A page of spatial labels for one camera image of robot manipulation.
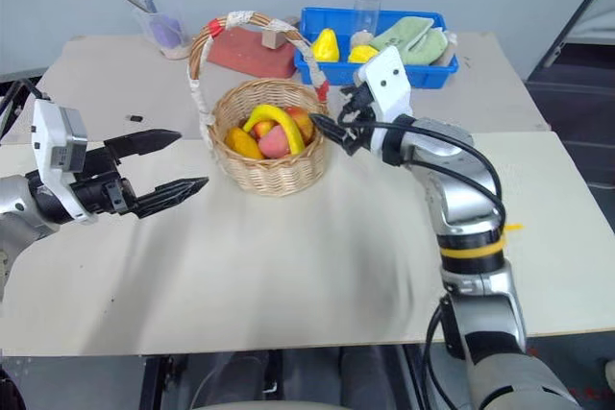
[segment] yellow banana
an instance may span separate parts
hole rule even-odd
[[[261,120],[275,120],[283,128],[288,139],[290,154],[300,154],[305,148],[304,139],[292,117],[282,109],[271,105],[258,105],[252,111],[250,118],[243,126],[244,132],[249,132]]]

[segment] basket handle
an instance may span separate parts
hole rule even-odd
[[[209,50],[211,49],[214,39],[225,29],[231,29],[243,24],[253,24],[255,26],[260,26],[261,29],[281,32],[285,35],[286,39],[303,55],[309,68],[309,76],[311,77],[312,84],[316,89],[318,101],[325,109],[327,106],[329,82],[327,81],[325,73],[318,67],[318,63],[316,62],[316,58],[311,51],[308,41],[297,31],[297,28],[290,26],[284,21],[270,18],[266,14],[259,12],[231,12],[227,15],[218,16],[212,19],[212,21],[201,29],[201,32],[194,38],[192,46],[190,47],[190,57],[188,59],[188,82],[190,84],[190,92],[199,108],[201,116],[205,116],[206,124],[210,125],[213,123],[213,117],[211,115],[213,105],[208,105],[205,101],[203,92],[200,89],[199,74],[203,72],[203,67],[207,61]]]

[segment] yellow band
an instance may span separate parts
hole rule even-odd
[[[502,236],[498,242],[485,245],[484,247],[478,247],[476,249],[454,250],[440,248],[440,254],[448,258],[456,259],[484,258],[492,255],[493,253],[499,252],[504,248],[505,243],[506,239]]]

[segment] clear plastic cup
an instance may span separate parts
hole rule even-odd
[[[133,15],[145,37],[170,60],[181,60],[190,53],[190,40],[178,8],[164,6],[155,0],[143,0],[150,10],[135,8]]]
[[[381,12],[381,2],[382,0],[355,0],[352,37],[359,36],[357,33],[367,33],[371,38],[374,37]],[[362,34],[362,37],[361,42],[364,42],[367,35]],[[351,48],[359,44],[363,43],[351,43]]]

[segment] green cloth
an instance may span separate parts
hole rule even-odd
[[[416,45],[402,52],[402,62],[405,65],[429,66],[442,56],[448,44],[442,28],[429,29]]]
[[[421,16],[406,16],[369,43],[377,50],[395,45],[401,54],[406,52],[433,25],[433,19]]]

